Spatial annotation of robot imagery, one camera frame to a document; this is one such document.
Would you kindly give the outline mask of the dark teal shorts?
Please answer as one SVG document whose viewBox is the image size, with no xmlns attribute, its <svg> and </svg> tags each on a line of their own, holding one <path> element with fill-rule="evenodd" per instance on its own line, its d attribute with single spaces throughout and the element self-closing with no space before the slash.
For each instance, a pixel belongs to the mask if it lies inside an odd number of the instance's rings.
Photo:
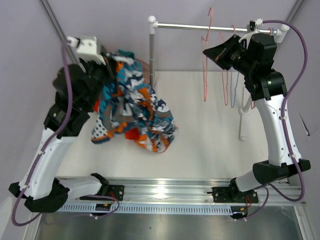
<svg viewBox="0 0 320 240">
<path fill-rule="evenodd" d="M 124 56 L 126 58 L 131 58 L 131 59 L 135 59 L 135 54 L 132 51 L 125 51 L 122 49 L 119 49 L 117 51 L 121 56 Z"/>
</svg>

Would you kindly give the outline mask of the patterned blue orange shorts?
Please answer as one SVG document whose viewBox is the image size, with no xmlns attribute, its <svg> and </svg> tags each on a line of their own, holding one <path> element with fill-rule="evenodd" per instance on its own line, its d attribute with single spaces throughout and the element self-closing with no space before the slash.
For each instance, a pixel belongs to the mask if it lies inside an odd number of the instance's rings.
<svg viewBox="0 0 320 240">
<path fill-rule="evenodd" d="M 116 81 L 102 88 L 92 143 L 106 143 L 115 135 L 136 130 L 133 141 L 137 145 L 151 152 L 165 152 L 177 133 L 167 103 L 145 83 L 140 62 L 113 52 L 108 52 L 105 59 L 115 61 Z"/>
</svg>

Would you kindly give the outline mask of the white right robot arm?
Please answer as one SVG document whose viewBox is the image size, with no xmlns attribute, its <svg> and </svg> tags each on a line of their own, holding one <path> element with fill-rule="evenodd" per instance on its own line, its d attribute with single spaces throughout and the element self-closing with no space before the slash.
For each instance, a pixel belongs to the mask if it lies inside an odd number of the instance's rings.
<svg viewBox="0 0 320 240">
<path fill-rule="evenodd" d="M 247 47 L 234 34 L 224 43 L 203 50 L 203 54 L 223 70 L 234 68 L 244 76 L 245 88 L 260 114 L 267 140 L 268 159 L 256 162 L 251 171 L 233 178 L 228 196 L 239 202 L 256 188 L 298 175 L 311 169 L 294 145 L 287 109 L 289 95 L 283 75 L 272 68 L 277 44 L 274 37 L 255 33 Z"/>
</svg>

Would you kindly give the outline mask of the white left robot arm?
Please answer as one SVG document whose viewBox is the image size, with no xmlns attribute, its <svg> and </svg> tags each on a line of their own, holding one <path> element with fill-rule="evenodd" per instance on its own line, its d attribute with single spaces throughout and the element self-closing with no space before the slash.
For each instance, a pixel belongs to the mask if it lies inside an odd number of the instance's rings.
<svg viewBox="0 0 320 240">
<path fill-rule="evenodd" d="M 109 181 L 98 173 L 74 179 L 57 178 L 56 173 L 84 124 L 94 112 L 103 86 L 116 81 L 116 62 L 81 61 L 61 68 L 52 85 L 55 100 L 44 123 L 39 149 L 28 173 L 9 186 L 17 198 L 25 200 L 32 213 L 54 213 L 68 200 L 103 200 Z"/>
</svg>

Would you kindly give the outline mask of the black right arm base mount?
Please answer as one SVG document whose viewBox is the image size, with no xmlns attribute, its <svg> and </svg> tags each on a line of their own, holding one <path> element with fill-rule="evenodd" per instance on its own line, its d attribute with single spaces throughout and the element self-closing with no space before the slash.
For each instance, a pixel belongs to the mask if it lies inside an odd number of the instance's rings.
<svg viewBox="0 0 320 240">
<path fill-rule="evenodd" d="M 259 202 L 258 194 L 254 190 L 241 192 L 233 186 L 214 186 L 207 194 L 212 195 L 215 203 L 257 204 Z"/>
</svg>

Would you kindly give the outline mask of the pink hanger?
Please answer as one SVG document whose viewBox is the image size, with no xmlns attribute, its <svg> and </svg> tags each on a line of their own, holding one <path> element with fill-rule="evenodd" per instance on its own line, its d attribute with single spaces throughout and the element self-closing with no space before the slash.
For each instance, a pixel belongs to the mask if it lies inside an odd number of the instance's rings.
<svg viewBox="0 0 320 240">
<path fill-rule="evenodd" d="M 236 33 L 236 26 L 232 25 L 233 28 L 233 34 Z M 225 42 L 225 38 L 222 32 L 219 32 L 219 43 L 222 44 Z M 224 105 L 229 105 L 229 71 L 221 72 L 221 80 L 222 80 L 222 87 L 223 87 L 223 101 Z"/>
<path fill-rule="evenodd" d="M 210 29 L 212 26 L 214 11 L 211 7 L 208 11 L 209 24 L 206 30 L 206 35 L 201 36 L 201 60 L 202 60 L 202 74 L 203 74 L 203 101 L 206 102 L 208 98 L 208 58 L 204 55 L 203 51 L 208 48 L 210 39 Z"/>
<path fill-rule="evenodd" d="M 262 77 L 270 73 L 273 56 L 274 56 L 274 38 L 268 34 L 261 33 L 258 30 L 250 37 L 248 50 L 253 67 L 250 71 L 250 81 L 252 85 L 251 104 L 250 108 L 253 110 L 256 107 L 254 97 L 258 94 L 265 95 L 262 90 Z"/>
</svg>

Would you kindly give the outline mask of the blue hanger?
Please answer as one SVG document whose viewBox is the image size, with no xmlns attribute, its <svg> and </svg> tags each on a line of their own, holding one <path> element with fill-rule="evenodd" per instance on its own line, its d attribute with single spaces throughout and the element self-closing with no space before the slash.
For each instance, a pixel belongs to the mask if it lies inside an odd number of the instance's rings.
<svg viewBox="0 0 320 240">
<path fill-rule="evenodd" d="M 278 33 L 278 30 L 277 30 L 277 29 L 274 29 L 274 28 L 271 28 L 271 29 L 270 29 L 270 35 L 271 35 L 271 36 L 276 36 L 277 33 Z"/>
<path fill-rule="evenodd" d="M 236 97 L 237 97 L 237 87 L 239 83 L 239 76 L 240 73 L 237 72 L 236 78 L 235 78 L 235 83 L 233 83 L 233 71 L 230 74 L 230 107 L 233 109 L 236 104 Z"/>
</svg>

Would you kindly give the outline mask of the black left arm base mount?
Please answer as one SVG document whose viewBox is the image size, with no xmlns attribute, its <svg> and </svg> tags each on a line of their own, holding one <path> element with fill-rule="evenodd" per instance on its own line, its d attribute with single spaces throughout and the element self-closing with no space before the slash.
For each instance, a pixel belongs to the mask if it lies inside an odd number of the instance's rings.
<svg viewBox="0 0 320 240">
<path fill-rule="evenodd" d="M 124 198 L 125 193 L 125 186 L 119 185 L 119 184 L 111 184 L 108 186 L 106 195 L 107 197 L 112 197 L 114 199 L 117 199 L 118 201 L 122 201 Z"/>
</svg>

